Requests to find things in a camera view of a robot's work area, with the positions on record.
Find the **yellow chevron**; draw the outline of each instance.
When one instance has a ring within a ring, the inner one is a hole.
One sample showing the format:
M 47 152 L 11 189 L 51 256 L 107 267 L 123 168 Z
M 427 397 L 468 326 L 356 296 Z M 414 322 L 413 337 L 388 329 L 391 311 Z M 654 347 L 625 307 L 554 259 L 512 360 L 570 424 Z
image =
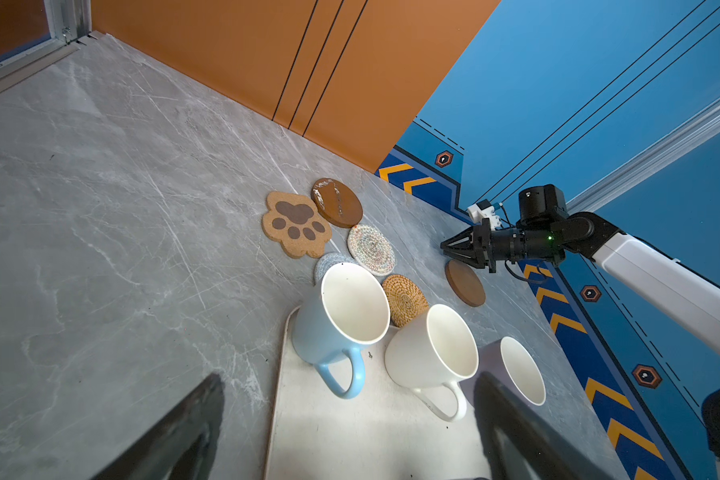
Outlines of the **yellow chevron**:
M 523 275 L 525 276 L 525 278 L 528 278 L 530 274 L 552 276 L 552 273 L 549 272 L 546 268 L 538 268 L 535 265 L 526 265 L 525 270 L 523 270 Z
M 635 472 L 635 479 L 634 480 L 656 480 L 656 477 L 649 474 L 645 470 L 643 470 L 640 467 L 637 467 L 637 472 Z
M 536 300 L 538 301 L 539 305 L 541 305 L 541 301 L 548 296 L 549 298 L 554 298 L 555 300 L 559 300 L 563 303 L 568 303 L 568 299 L 565 298 L 565 295 L 562 293 L 553 292 L 552 290 L 547 290 L 546 288 L 539 288 L 536 291 Z
M 385 182 L 389 182 L 389 175 L 390 174 L 396 174 L 397 172 L 402 172 L 405 170 L 410 170 L 413 168 L 411 165 L 408 164 L 400 164 L 400 165 L 393 165 L 392 167 L 386 167 L 386 168 L 379 168 L 378 169 L 378 176 L 382 178 Z
M 437 180 L 435 180 L 434 178 L 430 178 L 430 177 L 419 178 L 418 180 L 410 180 L 407 182 L 403 182 L 403 189 L 407 193 L 413 195 L 413 187 L 418 187 L 419 185 L 431 184 L 432 182 L 435 182 L 435 181 L 437 181 Z
M 557 315 L 557 313 L 552 314 L 552 320 L 550 320 L 550 327 L 552 327 L 552 333 L 557 333 L 557 327 L 560 325 L 569 326 L 570 328 L 574 330 L 578 330 L 582 333 L 586 333 L 586 330 L 584 328 L 584 325 L 581 323 L 578 323 L 576 320 L 571 320 L 570 318 L 562 315 Z
M 632 405 L 630 405 L 630 401 L 624 395 L 618 393 L 614 389 L 606 387 L 595 379 L 586 380 L 586 388 L 584 388 L 584 392 L 586 393 L 586 398 L 590 400 L 590 403 L 595 401 L 595 393 L 600 392 L 611 400 L 622 404 L 624 407 L 634 410 Z
M 608 424 L 608 438 L 610 438 L 610 443 L 614 446 L 614 448 L 619 442 L 619 438 L 621 436 L 627 437 L 629 440 L 632 440 L 634 443 L 643 447 L 648 452 L 653 453 L 653 455 L 661 458 L 662 460 L 664 459 L 664 457 L 661 456 L 659 449 L 651 440 L 635 433 L 634 430 L 632 430 L 631 428 L 624 427 L 612 418 L 610 420 L 610 424 Z

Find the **mug rim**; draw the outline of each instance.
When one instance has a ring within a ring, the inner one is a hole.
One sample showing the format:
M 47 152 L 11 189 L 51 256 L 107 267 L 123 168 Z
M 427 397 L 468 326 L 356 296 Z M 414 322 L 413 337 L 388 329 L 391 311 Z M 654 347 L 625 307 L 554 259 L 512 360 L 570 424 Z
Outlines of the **mug rim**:
M 381 291 L 382 296 L 384 297 L 384 304 L 386 305 L 386 310 L 387 310 L 387 324 L 384 327 L 384 331 L 382 332 L 382 334 L 379 335 L 378 337 L 374 338 L 373 340 L 358 340 L 358 339 L 355 339 L 355 337 L 347 335 L 347 333 L 344 330 L 342 330 L 342 328 L 340 326 L 338 326 L 336 324 L 336 321 L 334 321 L 333 317 L 331 316 L 331 313 L 328 311 L 328 306 L 326 305 L 326 297 L 323 293 L 323 285 L 326 282 L 326 279 L 328 278 L 328 273 L 331 270 L 333 270 L 337 267 L 341 267 L 341 266 L 349 267 L 350 270 L 360 271 L 360 272 L 362 272 L 362 274 L 371 277 L 371 279 L 373 280 L 373 283 L 378 287 L 378 291 Z M 326 312 L 326 316 L 328 317 L 328 320 L 331 321 L 331 325 L 333 325 L 333 328 L 335 328 L 337 332 L 341 333 L 342 336 L 344 336 L 344 338 L 346 338 L 347 340 L 349 340 L 351 342 L 357 343 L 359 345 L 373 345 L 374 343 L 383 339 L 384 335 L 386 335 L 387 331 L 389 331 L 390 311 L 389 311 L 389 301 L 387 300 L 387 294 L 384 292 L 384 288 L 382 288 L 382 284 L 379 283 L 378 280 L 376 280 L 376 277 L 373 274 L 371 274 L 371 272 L 368 272 L 365 268 L 363 268 L 360 265 L 350 264 L 349 262 L 340 262 L 338 264 L 331 265 L 331 267 L 326 270 L 326 273 L 320 279 L 320 303 L 322 304 L 323 310 Z
M 510 370 L 507 368 L 507 362 L 504 360 L 504 342 L 508 342 L 513 344 L 514 346 L 518 346 L 530 359 L 531 364 L 533 364 L 534 366 L 535 373 L 538 376 L 539 381 L 541 382 L 541 391 L 543 394 L 541 402 L 535 402 L 534 400 L 528 398 L 528 395 L 526 395 L 525 392 L 523 392 L 523 390 L 519 388 L 518 383 L 512 377 L 512 372 L 510 372 Z M 544 376 L 541 375 L 541 370 L 539 370 L 539 366 L 536 363 L 536 360 L 534 360 L 534 357 L 530 354 L 530 352 L 528 352 L 528 349 L 525 348 L 525 345 L 520 343 L 516 338 L 513 338 L 511 336 L 505 336 L 499 341 L 499 352 L 501 354 L 501 364 L 504 367 L 504 370 L 507 372 L 509 380 L 512 381 L 512 385 L 514 385 L 514 388 L 517 389 L 518 392 L 520 392 L 520 394 L 523 396 L 523 398 L 528 400 L 528 402 L 531 402 L 536 406 L 542 406 L 547 401 L 547 385 L 544 383 Z
M 438 349 L 434 348 L 434 343 L 432 342 L 432 334 L 429 331 L 429 315 L 430 315 L 430 313 L 432 313 L 432 310 L 435 308 L 437 308 L 438 310 L 446 309 L 446 311 L 449 311 L 450 313 L 456 315 L 456 318 L 458 318 L 461 321 L 461 325 L 467 330 L 467 332 L 469 332 L 469 337 L 472 339 L 472 354 L 474 357 L 474 368 L 472 369 L 472 373 L 470 375 L 463 376 L 463 375 L 461 375 L 461 373 L 454 372 L 451 369 L 451 367 L 448 366 L 448 364 L 445 362 L 445 360 L 443 360 L 443 358 L 440 356 L 440 352 L 438 352 Z M 427 339 L 429 340 L 429 345 L 432 347 L 432 351 L 437 356 L 438 360 L 440 360 L 440 363 L 442 364 L 442 366 L 444 366 L 446 369 L 448 369 L 448 371 L 452 375 L 456 376 L 457 378 L 459 378 L 461 380 L 466 380 L 466 379 L 472 378 L 474 376 L 474 374 L 478 372 L 478 368 L 480 367 L 480 355 L 478 352 L 478 344 L 474 340 L 474 335 L 472 334 L 472 330 L 469 328 L 469 325 L 467 325 L 467 323 L 464 321 L 463 318 L 461 318 L 461 315 L 459 315 L 456 310 L 453 310 L 450 306 L 445 305 L 443 303 L 435 303 L 434 305 L 430 306 L 427 309 L 425 319 L 426 319 L 426 323 L 427 323 Z

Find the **coaster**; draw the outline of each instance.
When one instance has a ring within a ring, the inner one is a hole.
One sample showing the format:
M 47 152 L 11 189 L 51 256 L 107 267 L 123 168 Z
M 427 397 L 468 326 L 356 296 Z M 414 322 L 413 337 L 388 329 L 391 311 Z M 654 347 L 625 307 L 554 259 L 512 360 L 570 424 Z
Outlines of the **coaster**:
M 403 328 L 408 322 L 429 308 L 429 302 L 411 279 L 403 275 L 390 275 L 382 283 L 387 294 L 392 323 Z
M 485 303 L 483 283 L 470 265 L 458 260 L 449 261 L 445 264 L 445 278 L 462 302 L 470 306 Z
M 269 211 L 262 217 L 264 235 L 279 242 L 288 256 L 301 258 L 307 254 L 320 258 L 325 253 L 333 232 L 309 197 L 269 192 L 266 206 Z
M 362 220 L 362 205 L 355 192 L 333 178 L 321 178 L 312 186 L 317 212 L 341 228 L 351 228 Z
M 331 252 L 330 254 L 325 254 L 320 257 L 320 260 L 317 261 L 317 264 L 315 265 L 315 285 L 320 283 L 320 280 L 322 280 L 323 275 L 326 274 L 329 268 L 334 266 L 335 264 L 355 264 L 358 263 L 355 262 L 355 260 L 350 257 L 346 256 L 345 254 L 339 254 L 337 252 Z
M 347 247 L 358 264 L 376 276 L 391 274 L 397 265 L 392 245 L 375 226 L 353 226 L 347 237 Z

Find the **mug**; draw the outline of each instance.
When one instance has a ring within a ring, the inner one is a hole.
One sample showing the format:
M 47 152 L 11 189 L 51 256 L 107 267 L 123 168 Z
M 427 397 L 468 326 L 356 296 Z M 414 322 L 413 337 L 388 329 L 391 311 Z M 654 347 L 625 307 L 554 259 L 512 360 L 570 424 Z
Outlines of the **mug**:
M 450 306 L 432 305 L 401 328 L 384 353 L 389 377 L 409 388 L 446 422 L 460 420 L 467 413 L 467 399 L 458 382 L 478 370 L 478 346 L 472 332 Z M 444 386 L 456 396 L 456 413 L 446 415 L 422 389 Z
M 528 406 L 541 406 L 547 400 L 544 378 L 534 358 L 511 336 L 480 348 L 478 374 L 461 382 L 461 388 L 474 405 L 474 384 L 480 372 L 491 372 Z
M 335 264 L 312 288 L 293 324 L 293 348 L 314 365 L 331 392 L 356 397 L 365 384 L 360 351 L 381 340 L 389 328 L 389 303 L 374 275 L 355 264 Z M 349 358 L 352 382 L 344 390 L 328 364 Z

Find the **white tray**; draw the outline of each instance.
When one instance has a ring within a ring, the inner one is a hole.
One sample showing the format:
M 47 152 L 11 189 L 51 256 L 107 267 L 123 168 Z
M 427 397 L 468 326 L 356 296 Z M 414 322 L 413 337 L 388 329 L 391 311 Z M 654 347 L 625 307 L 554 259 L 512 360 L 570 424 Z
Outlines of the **white tray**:
M 298 358 L 290 325 L 287 320 L 265 480 L 490 477 L 471 406 L 460 421 L 444 422 L 387 375 L 384 351 L 396 328 L 363 352 L 365 387 L 342 400 Z M 349 385 L 348 360 L 330 370 L 340 385 Z M 444 412 L 455 412 L 455 398 L 444 387 L 428 396 Z

